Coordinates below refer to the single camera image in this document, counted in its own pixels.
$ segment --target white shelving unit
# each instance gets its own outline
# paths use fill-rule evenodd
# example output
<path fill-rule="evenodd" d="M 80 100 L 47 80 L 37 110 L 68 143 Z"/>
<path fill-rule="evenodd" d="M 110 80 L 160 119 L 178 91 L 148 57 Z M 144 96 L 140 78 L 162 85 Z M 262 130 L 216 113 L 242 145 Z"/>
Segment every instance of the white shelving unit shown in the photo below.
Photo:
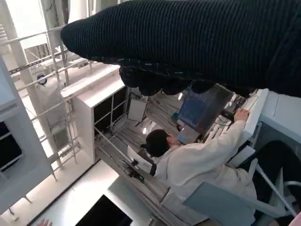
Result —
<path fill-rule="evenodd" d="M 79 142 L 91 160 L 95 162 L 95 130 L 94 126 L 112 124 L 124 112 L 125 100 L 116 102 L 116 97 L 126 96 L 126 88 L 122 82 L 118 70 L 102 77 L 91 84 L 88 90 L 73 98 L 75 123 L 79 136 Z"/>
<path fill-rule="evenodd" d="M 0 122 L 4 122 L 22 154 L 9 169 L 0 172 L 0 214 L 52 173 L 43 147 L 21 98 L 0 58 Z M 2 154 L 8 147 L 0 147 Z"/>

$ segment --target dark hair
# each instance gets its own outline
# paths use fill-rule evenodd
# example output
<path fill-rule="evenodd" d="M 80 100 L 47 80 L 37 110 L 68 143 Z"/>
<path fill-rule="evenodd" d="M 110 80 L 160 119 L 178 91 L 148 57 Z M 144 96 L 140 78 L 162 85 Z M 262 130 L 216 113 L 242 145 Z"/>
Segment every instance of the dark hair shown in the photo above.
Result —
<path fill-rule="evenodd" d="M 154 157 L 160 157 L 169 149 L 166 140 L 168 134 L 162 129 L 156 129 L 146 137 L 146 144 L 142 145 Z"/>

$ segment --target person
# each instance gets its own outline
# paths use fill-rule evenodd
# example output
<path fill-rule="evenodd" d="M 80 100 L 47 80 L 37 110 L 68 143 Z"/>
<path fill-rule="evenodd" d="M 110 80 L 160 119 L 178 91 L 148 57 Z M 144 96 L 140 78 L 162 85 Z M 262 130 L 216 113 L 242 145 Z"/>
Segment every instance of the person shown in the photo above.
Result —
<path fill-rule="evenodd" d="M 270 180 L 275 183 L 283 168 L 284 181 L 301 182 L 301 161 L 292 149 L 281 141 L 271 141 L 238 169 L 225 165 L 238 151 L 249 112 L 238 109 L 233 125 L 219 137 L 205 144 L 181 145 L 162 129 L 152 131 L 146 138 L 147 152 L 156 157 L 155 177 L 167 183 L 181 201 L 187 199 L 203 182 L 208 181 L 237 194 L 249 195 L 268 203 L 272 190 L 257 172 L 249 182 L 248 170 L 254 158 L 258 159 Z M 301 204 L 301 188 L 292 186 L 290 191 Z M 262 213 L 256 211 L 255 219 Z M 292 217 L 278 218 L 280 226 L 287 226 Z"/>

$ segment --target hand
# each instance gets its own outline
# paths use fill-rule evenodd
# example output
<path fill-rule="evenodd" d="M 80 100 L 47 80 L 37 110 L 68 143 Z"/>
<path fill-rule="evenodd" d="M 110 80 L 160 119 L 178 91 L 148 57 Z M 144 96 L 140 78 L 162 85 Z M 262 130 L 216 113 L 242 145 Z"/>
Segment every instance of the hand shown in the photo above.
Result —
<path fill-rule="evenodd" d="M 49 220 L 42 219 L 38 226 L 52 226 L 52 222 L 49 222 Z"/>
<path fill-rule="evenodd" d="M 234 121 L 243 120 L 246 121 L 249 117 L 249 111 L 245 109 L 238 109 L 234 115 Z"/>

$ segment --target fingers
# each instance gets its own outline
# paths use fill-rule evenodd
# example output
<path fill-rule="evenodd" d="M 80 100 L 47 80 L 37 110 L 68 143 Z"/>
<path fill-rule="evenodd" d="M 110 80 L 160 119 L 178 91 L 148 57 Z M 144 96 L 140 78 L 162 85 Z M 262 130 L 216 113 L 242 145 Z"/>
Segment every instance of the fingers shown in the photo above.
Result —
<path fill-rule="evenodd" d="M 39 223 L 38 226 L 44 226 L 44 221 L 45 221 L 45 219 L 42 219 L 42 221 Z"/>
<path fill-rule="evenodd" d="M 49 220 L 46 220 L 43 226 L 48 226 Z"/>
<path fill-rule="evenodd" d="M 239 108 L 237 111 L 238 111 L 239 113 L 246 113 L 246 114 L 249 114 L 249 113 L 250 113 L 248 110 L 243 109 L 243 108 Z"/>
<path fill-rule="evenodd" d="M 52 222 L 49 223 L 49 220 L 42 219 L 38 226 L 52 226 Z"/>

